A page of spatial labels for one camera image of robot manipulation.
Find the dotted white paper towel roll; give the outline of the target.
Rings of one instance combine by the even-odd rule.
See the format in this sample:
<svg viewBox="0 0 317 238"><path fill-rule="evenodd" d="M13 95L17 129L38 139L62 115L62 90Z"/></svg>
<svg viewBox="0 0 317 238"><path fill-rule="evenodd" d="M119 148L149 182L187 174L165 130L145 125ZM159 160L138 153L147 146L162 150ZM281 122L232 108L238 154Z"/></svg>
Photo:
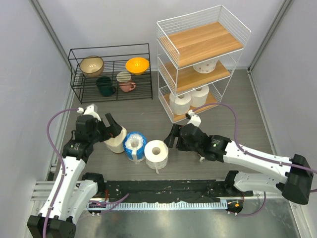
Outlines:
<svg viewBox="0 0 317 238"><path fill-rule="evenodd" d="M215 70L218 59L210 59L193 65L193 69L201 74L207 74Z"/></svg>

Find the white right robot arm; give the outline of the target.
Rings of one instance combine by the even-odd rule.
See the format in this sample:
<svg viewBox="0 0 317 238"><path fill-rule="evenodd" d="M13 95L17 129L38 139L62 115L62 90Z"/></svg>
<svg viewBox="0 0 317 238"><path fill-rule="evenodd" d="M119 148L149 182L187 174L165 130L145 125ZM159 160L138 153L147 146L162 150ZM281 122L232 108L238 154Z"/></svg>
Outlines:
<svg viewBox="0 0 317 238"><path fill-rule="evenodd" d="M230 196L247 191L281 194L285 199L307 205L314 174L309 171L305 157L278 157L239 146L220 135L207 135L189 123L175 124L164 140L167 147L180 151L193 151L208 161L235 164L254 170L247 174L229 171L224 180L224 191Z"/></svg>

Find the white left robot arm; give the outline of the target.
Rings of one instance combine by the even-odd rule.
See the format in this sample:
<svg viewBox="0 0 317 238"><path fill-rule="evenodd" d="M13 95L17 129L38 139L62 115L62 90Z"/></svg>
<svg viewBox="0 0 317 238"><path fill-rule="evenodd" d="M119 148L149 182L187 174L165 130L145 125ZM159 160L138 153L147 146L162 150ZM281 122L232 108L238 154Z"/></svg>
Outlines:
<svg viewBox="0 0 317 238"><path fill-rule="evenodd" d="M80 115L71 132L71 139L58 153L60 170L53 188L38 215L31 215L27 227L34 238L73 238L81 213L92 197L105 193L104 177L86 173L78 183L94 145L116 138L122 131L110 113L105 115L105 126L97 113L85 111Z"/></svg>

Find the cream squashed paper towel roll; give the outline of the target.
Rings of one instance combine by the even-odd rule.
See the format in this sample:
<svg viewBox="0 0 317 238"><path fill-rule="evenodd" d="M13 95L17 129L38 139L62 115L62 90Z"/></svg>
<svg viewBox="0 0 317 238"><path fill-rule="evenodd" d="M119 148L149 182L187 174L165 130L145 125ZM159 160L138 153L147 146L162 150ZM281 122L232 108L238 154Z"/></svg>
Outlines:
<svg viewBox="0 0 317 238"><path fill-rule="evenodd" d="M122 130L115 138L110 138L104 142L106 147L113 153L120 154L124 152L123 140L127 135L126 128L122 127Z"/></svg>

